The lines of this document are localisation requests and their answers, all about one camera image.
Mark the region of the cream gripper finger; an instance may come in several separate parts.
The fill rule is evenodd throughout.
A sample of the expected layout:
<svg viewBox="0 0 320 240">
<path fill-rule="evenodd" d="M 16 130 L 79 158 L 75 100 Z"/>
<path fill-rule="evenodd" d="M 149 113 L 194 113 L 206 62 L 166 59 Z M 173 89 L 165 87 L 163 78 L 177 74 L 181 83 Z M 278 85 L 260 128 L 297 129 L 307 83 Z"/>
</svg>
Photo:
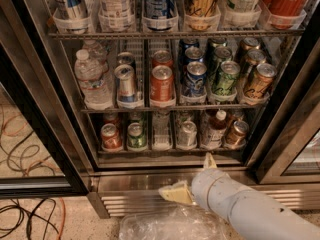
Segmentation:
<svg viewBox="0 0 320 240">
<path fill-rule="evenodd" d="M 164 200 L 170 202 L 186 205 L 193 203 L 193 196 L 187 181 L 179 181 L 173 185 L 161 187 L 158 192 Z"/>
<path fill-rule="evenodd" d="M 217 164 L 213 158 L 213 155 L 210 152 L 207 152 L 205 155 L 203 168 L 204 169 L 217 168 Z"/>
</svg>

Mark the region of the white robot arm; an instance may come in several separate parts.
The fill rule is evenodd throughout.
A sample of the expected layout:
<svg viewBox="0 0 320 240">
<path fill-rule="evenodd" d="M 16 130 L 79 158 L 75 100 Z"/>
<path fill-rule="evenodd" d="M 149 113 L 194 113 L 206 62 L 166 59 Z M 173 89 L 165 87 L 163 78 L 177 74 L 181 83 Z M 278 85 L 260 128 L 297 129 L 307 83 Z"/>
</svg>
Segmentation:
<svg viewBox="0 0 320 240">
<path fill-rule="evenodd" d="M 207 154 L 191 182 L 159 189 L 170 202 L 196 204 L 226 220 L 246 240 L 320 240 L 320 228 L 272 197 L 233 180 Z"/>
</svg>

